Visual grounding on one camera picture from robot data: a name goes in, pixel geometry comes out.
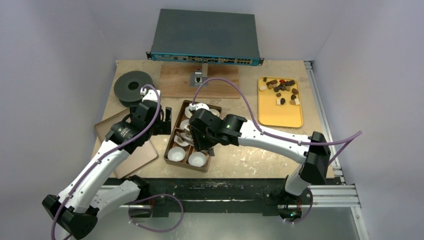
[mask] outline cable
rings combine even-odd
[[[166,193],[157,194],[157,195],[153,195],[153,196],[146,197],[146,198],[141,199],[141,200],[132,201],[132,202],[130,202],[130,203],[129,203],[129,205],[131,205],[131,204],[139,204],[139,203],[142,203],[142,202],[144,202],[144,201],[147,201],[147,200],[150,200],[150,199],[154,199],[154,198],[157,198],[157,197],[161,197],[161,196],[166,196],[166,197],[171,197],[171,198],[173,198],[173,199],[174,199],[174,200],[178,203],[179,207],[181,208],[181,215],[180,215],[180,217],[179,217],[178,222],[177,222],[174,226],[172,226],[172,227],[170,227],[170,228],[167,228],[167,229],[154,229],[154,228],[150,228],[150,227],[147,227],[147,226],[143,226],[143,225],[141,225],[141,224],[138,224],[137,222],[135,222],[135,221],[131,218],[130,211],[128,211],[129,221],[130,221],[132,224],[134,224],[134,225],[136,225],[137,227],[139,227],[139,228],[146,229],[146,230],[149,230],[149,231],[151,231],[151,232],[155,232],[155,233],[166,233],[166,232],[172,231],[172,230],[174,230],[175,228],[177,228],[177,227],[178,227],[178,225],[180,225],[181,221],[183,221],[183,217],[184,217],[184,210],[183,210],[183,204],[181,203],[181,201],[180,201],[180,200],[178,200],[178,198],[176,198],[176,197],[175,197],[175,196],[173,196],[173,195],[166,194]]]
[[[249,104],[249,102],[248,102],[248,100],[246,99],[246,97],[245,97],[245,95],[242,93],[242,91],[240,90],[240,88],[239,87],[237,87],[232,81],[230,81],[230,80],[228,80],[228,79],[225,79],[225,78],[220,78],[220,77],[213,77],[213,78],[209,78],[209,79],[207,79],[206,81],[204,81],[199,87],[198,87],[198,89],[196,90],[196,93],[194,94],[194,97],[193,97],[193,101],[191,102],[192,104],[195,104],[195,101],[196,101],[196,97],[197,97],[197,95],[199,94],[199,91],[200,91],[200,89],[207,83],[207,82],[209,82],[209,81],[214,81],[214,80],[220,80],[220,81],[224,81],[224,82],[226,82],[226,83],[228,83],[228,84],[230,84],[231,86],[233,86],[236,90],[237,90],[237,92],[240,94],[240,96],[243,98],[243,100],[244,100],[244,102],[246,103],[246,105],[247,105],[247,109],[249,110],[249,113],[250,113],[250,117],[252,118],[252,122],[253,122],[253,124],[254,124],[254,126],[256,127],[256,129],[258,130],[258,131],[260,131],[261,133],[263,133],[264,135],[267,135],[267,136],[270,136],[270,137],[273,137],[273,138],[276,138],[276,139],[280,139],[280,140],[284,140],[284,141],[287,141],[287,142],[291,142],[291,143],[295,143],[295,144],[300,144],[300,145],[310,145],[310,146],[331,146],[331,145],[339,145],[339,144],[345,144],[345,143],[350,143],[352,140],[354,140],[356,137],[358,137],[359,135],[361,135],[362,134],[362,131],[358,131],[357,133],[355,133],[354,135],[352,135],[352,136],[350,136],[350,137],[348,137],[348,138],[346,138],[346,139],[343,139],[343,140],[339,140],[339,141],[333,141],[333,142],[305,142],[305,141],[301,141],[301,142],[299,142],[299,141],[297,141],[297,140],[294,140],[294,139],[291,139],[291,138],[288,138],[288,137],[283,137],[283,136],[279,136],[279,135],[275,135],[275,134],[272,134],[272,133],[269,133],[269,132],[266,132],[266,131],[264,131],[264,130],[262,130],[261,129],[261,127],[259,126],[259,124],[256,122],[256,119],[255,119],[255,115],[254,115],[254,113],[253,113],[253,111],[252,111],[252,108],[251,108],[251,106],[250,106],[250,104]],[[329,163],[332,163],[335,159],[336,159],[336,157],[344,150],[345,148],[342,146],[341,148],[340,148],[340,150],[337,152],[337,153],[335,153],[334,154],[334,156],[330,159],[330,161],[329,161]]]
[[[161,98],[159,96],[158,91],[156,91],[155,87],[153,87],[150,84],[146,84],[143,86],[143,88],[149,88],[152,89],[154,91],[154,93],[156,94],[157,97],[157,106],[156,106],[156,111],[154,112],[153,118],[151,119],[151,121],[149,122],[149,124],[145,127],[145,129],[143,129],[139,134],[135,135],[133,138],[131,138],[128,141],[125,141],[123,143],[121,143],[120,145],[112,148],[111,150],[105,152],[103,155],[101,155],[98,160],[99,163],[102,159],[104,159],[105,157],[107,157],[109,154],[115,152],[116,150],[119,150],[125,146],[127,146],[128,144],[134,142],[136,139],[138,139],[140,136],[142,136],[143,134],[145,134],[150,127],[155,123],[156,118],[159,115],[159,112],[161,110]],[[72,196],[72,194],[75,192],[75,190],[78,188],[78,186],[81,184],[81,182],[87,177],[88,174],[90,174],[90,172],[96,167],[98,163],[95,162],[93,163],[88,169],[87,171],[85,171],[82,176],[76,181],[75,185],[71,188],[71,190],[69,191],[69,193],[67,194],[67,197],[64,198],[63,202],[60,204],[59,208],[56,211],[56,214],[54,215],[54,219],[53,219],[53,224],[51,225],[51,230],[50,230],[50,238],[51,240],[56,240],[55,238],[55,229],[56,229],[56,224],[58,223],[58,219],[59,219],[59,215],[62,211],[62,209],[65,207],[66,203],[68,202],[68,200],[70,199],[70,196]],[[63,240],[67,240],[68,238],[70,238],[71,235],[68,235],[67,237],[65,237],[65,239]]]
[[[309,208],[308,208],[308,210],[305,212],[305,214],[299,220],[292,221],[291,224],[298,224],[298,223],[302,222],[308,216],[308,214],[311,212],[312,205],[314,204],[314,195],[312,194],[312,191],[311,191],[311,189],[309,187],[307,187],[306,189],[307,189],[307,191],[310,194],[310,205],[309,205]]]

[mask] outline small metal bracket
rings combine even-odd
[[[194,73],[190,74],[190,87],[199,87],[204,81],[208,79],[208,64],[202,63],[201,69],[197,69]]]

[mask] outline white cup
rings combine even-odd
[[[168,151],[168,159],[174,162],[181,162],[186,156],[186,151],[182,147],[176,146]]]
[[[202,167],[203,165],[206,164],[206,156],[199,151],[193,152],[189,157],[188,157],[188,163],[192,166],[195,167]]]

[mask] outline black mounting base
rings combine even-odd
[[[124,179],[109,178],[105,185],[119,185]],[[149,185],[150,195],[167,193],[177,197],[186,213],[259,213],[263,216],[293,218],[299,198],[285,194],[285,178],[142,178]],[[302,205],[311,200],[305,190],[300,196]],[[150,217],[138,214],[133,217]],[[156,198],[152,217],[168,217],[180,212],[171,198]]]

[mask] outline brown tray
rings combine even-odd
[[[163,159],[165,160],[165,162],[167,164],[170,164],[170,165],[174,165],[174,166],[183,167],[183,168],[186,168],[186,169],[191,169],[191,170],[206,173],[209,169],[209,165],[210,165],[210,162],[211,162],[211,156],[210,155],[205,153],[206,163],[203,166],[197,167],[197,166],[190,165],[189,164],[189,157],[192,153],[196,152],[196,149],[192,145],[182,147],[182,146],[179,146],[176,142],[174,142],[175,135],[177,133],[183,133],[184,132],[184,130],[180,129],[179,127],[180,127],[180,123],[182,121],[188,119],[185,115],[185,109],[186,109],[186,107],[189,106],[190,103],[191,103],[191,101],[189,101],[189,100],[184,100],[182,102],[181,109],[179,110],[179,114],[178,114],[178,117],[175,121],[175,125],[173,126],[172,133],[171,133],[170,138],[168,140],[168,145],[166,146],[165,154],[163,155]],[[209,104],[207,104],[207,106],[210,109],[218,110],[219,115],[220,116],[222,115],[222,108],[221,107],[209,105]],[[185,157],[182,161],[172,161],[172,160],[168,159],[168,152],[173,147],[181,147],[185,150]]]

